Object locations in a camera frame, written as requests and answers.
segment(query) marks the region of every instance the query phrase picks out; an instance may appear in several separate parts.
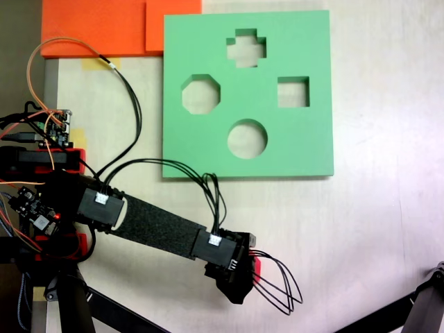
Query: black bracket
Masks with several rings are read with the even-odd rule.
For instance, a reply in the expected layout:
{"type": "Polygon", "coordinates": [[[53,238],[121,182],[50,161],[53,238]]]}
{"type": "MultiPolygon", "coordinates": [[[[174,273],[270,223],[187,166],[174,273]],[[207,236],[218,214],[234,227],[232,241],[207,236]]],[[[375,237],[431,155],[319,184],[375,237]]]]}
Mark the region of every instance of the black bracket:
{"type": "Polygon", "coordinates": [[[444,262],[409,295],[379,309],[336,333],[438,332],[444,314],[444,262]]]}

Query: black tripod leg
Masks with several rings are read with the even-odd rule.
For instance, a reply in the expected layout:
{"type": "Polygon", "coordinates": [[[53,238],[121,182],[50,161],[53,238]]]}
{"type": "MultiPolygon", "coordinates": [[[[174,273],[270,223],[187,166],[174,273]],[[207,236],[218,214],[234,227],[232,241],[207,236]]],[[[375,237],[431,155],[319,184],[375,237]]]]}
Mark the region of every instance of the black tripod leg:
{"type": "Polygon", "coordinates": [[[389,333],[404,325],[413,307],[415,293],[411,293],[336,333],[389,333]]]}
{"type": "Polygon", "coordinates": [[[443,292],[431,285],[418,294],[402,333],[438,333],[443,314],[443,292]]]}
{"type": "Polygon", "coordinates": [[[78,278],[59,275],[57,297],[63,333],[95,333],[85,285],[78,278]]]}
{"type": "Polygon", "coordinates": [[[169,333],[111,298],[89,288],[92,316],[121,333],[169,333]]]}

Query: gray floor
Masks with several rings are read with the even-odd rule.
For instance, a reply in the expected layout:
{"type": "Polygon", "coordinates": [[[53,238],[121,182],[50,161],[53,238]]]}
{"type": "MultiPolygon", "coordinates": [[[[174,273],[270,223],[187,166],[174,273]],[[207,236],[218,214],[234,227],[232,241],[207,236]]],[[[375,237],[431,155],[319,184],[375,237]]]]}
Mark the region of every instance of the gray floor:
{"type": "MultiPolygon", "coordinates": [[[[39,0],[0,1],[0,117],[23,112],[25,102],[31,100],[26,84],[26,64],[40,41],[41,18],[42,2],[39,0]]],[[[40,57],[35,59],[32,78],[35,91],[42,96],[44,61],[40,57]]],[[[4,235],[3,230],[0,231],[0,236],[4,235]]],[[[20,272],[17,267],[0,264],[2,332],[23,332],[17,323],[19,288],[20,272]]]]}

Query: white table surface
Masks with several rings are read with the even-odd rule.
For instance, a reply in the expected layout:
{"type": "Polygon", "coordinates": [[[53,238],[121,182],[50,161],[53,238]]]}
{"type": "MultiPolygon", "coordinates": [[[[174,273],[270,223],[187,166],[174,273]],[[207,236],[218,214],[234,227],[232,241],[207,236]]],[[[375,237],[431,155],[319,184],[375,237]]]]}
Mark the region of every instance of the white table surface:
{"type": "MultiPolygon", "coordinates": [[[[204,13],[313,9],[330,10],[334,177],[221,181],[225,227],[254,233],[286,263],[304,305],[286,317],[256,291],[232,305],[205,262],[104,234],[80,265],[91,287],[172,332],[334,332],[413,291],[444,259],[444,1],[203,2],[204,13]]],[[[144,115],[124,160],[161,157],[162,59],[121,63],[144,115]]],[[[109,71],[61,60],[57,104],[85,129],[95,169],[133,139],[130,100],[109,71]]],[[[211,226],[199,187],[163,181],[158,166],[129,167],[112,186],[211,226]]],[[[263,272],[279,278],[271,263],[263,272]]],[[[57,326],[49,316],[48,332],[57,326]]]]}

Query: black foam segment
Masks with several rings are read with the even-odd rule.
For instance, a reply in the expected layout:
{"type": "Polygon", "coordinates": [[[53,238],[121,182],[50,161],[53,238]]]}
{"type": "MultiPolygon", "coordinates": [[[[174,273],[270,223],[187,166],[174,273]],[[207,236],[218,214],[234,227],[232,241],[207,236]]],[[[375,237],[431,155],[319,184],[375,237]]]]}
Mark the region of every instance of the black foam segment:
{"type": "Polygon", "coordinates": [[[199,230],[206,227],[132,196],[125,198],[125,218],[110,234],[194,260],[191,250],[199,230]]]}

